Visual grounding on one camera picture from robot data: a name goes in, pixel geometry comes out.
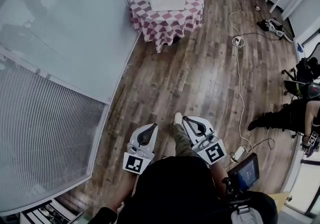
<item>white cable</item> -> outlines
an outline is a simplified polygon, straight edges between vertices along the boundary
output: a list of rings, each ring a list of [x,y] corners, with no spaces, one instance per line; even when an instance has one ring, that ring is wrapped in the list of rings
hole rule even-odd
[[[230,20],[230,17],[231,17],[233,14],[237,14],[237,13],[239,13],[239,12],[242,11],[241,5],[240,5],[240,3],[238,2],[238,0],[235,0],[235,1],[236,1],[236,3],[238,4],[238,6],[239,6],[240,9],[239,9],[238,11],[232,12],[232,13],[229,15],[229,18],[228,18],[228,19],[229,19],[229,23],[230,23],[231,27],[238,33],[238,35],[240,35],[239,30],[236,29],[236,28],[232,25],[232,22],[231,22],[231,20]],[[247,150],[247,148],[246,148],[245,146],[243,146],[243,148],[244,148],[244,150],[245,150],[247,153],[251,153],[251,152],[252,152],[252,149],[253,149],[253,146],[252,146],[251,142],[250,142],[247,138],[245,138],[245,137],[243,137],[243,136],[241,135],[241,122],[242,122],[242,116],[243,116],[244,111],[245,111],[245,102],[244,102],[244,99],[242,98],[242,95],[241,95],[241,87],[240,87],[240,79],[241,79],[241,77],[240,77],[240,68],[239,68],[239,60],[238,60],[238,49],[242,48],[242,47],[246,44],[246,41],[245,41],[242,37],[237,36],[237,37],[234,37],[234,38],[232,39],[232,44],[234,45],[234,48],[235,48],[235,57],[236,57],[236,63],[237,63],[237,69],[238,69],[238,76],[239,76],[239,81],[238,81],[238,94],[239,94],[239,96],[240,96],[240,98],[241,98],[242,105],[243,105],[243,109],[242,109],[241,116],[240,116],[240,122],[239,122],[239,135],[240,135],[240,138],[241,138],[241,139],[246,140],[246,141],[250,144],[251,149],[250,149],[249,151]]]

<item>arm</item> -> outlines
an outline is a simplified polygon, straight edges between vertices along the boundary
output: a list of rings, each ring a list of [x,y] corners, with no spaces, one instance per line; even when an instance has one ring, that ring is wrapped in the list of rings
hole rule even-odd
[[[228,177],[227,171],[218,161],[213,165],[210,165],[210,172],[220,198],[226,196],[226,185],[222,183],[222,180]]]
[[[311,134],[312,130],[312,122],[315,117],[318,115],[318,111],[320,108],[320,101],[309,101],[306,104],[305,109],[305,117],[304,117],[304,137],[303,142],[308,143],[309,135]]]
[[[123,171],[121,181],[115,194],[112,197],[110,205],[108,206],[111,210],[117,213],[117,209],[120,208],[121,203],[133,192],[137,174],[129,171]]]

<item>person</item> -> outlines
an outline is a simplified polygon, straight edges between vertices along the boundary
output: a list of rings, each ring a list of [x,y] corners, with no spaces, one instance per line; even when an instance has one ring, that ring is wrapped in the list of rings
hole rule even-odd
[[[106,210],[116,213],[128,195],[117,224],[232,223],[234,210],[226,211],[226,186],[222,183],[228,174],[219,162],[208,168],[192,150],[179,112],[174,115],[173,138],[175,156],[150,164],[139,176],[132,197],[135,174],[124,171],[125,178],[108,208],[101,209],[90,224],[109,223]],[[247,193],[251,197],[248,206],[260,213],[263,223],[276,224],[278,214],[274,200],[261,192]]]
[[[320,101],[296,99],[279,112],[264,113],[253,120],[247,130],[250,132],[258,127],[279,128],[304,134],[302,143],[308,148],[308,141],[312,131],[320,134]]]

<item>pink and white tablecloth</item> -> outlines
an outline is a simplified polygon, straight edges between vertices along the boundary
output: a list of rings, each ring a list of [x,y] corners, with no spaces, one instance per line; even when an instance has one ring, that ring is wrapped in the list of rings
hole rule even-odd
[[[157,53],[163,44],[172,45],[174,37],[201,27],[204,0],[185,0],[184,10],[152,11],[149,0],[130,0],[134,28],[142,29],[146,42],[155,41]]]

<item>black pants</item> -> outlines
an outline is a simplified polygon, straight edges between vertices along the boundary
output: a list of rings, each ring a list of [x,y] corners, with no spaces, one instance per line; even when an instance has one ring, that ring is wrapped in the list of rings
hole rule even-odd
[[[261,117],[261,125],[259,126],[304,133],[306,107],[307,101],[305,99],[294,100],[279,112],[266,113],[264,117]]]

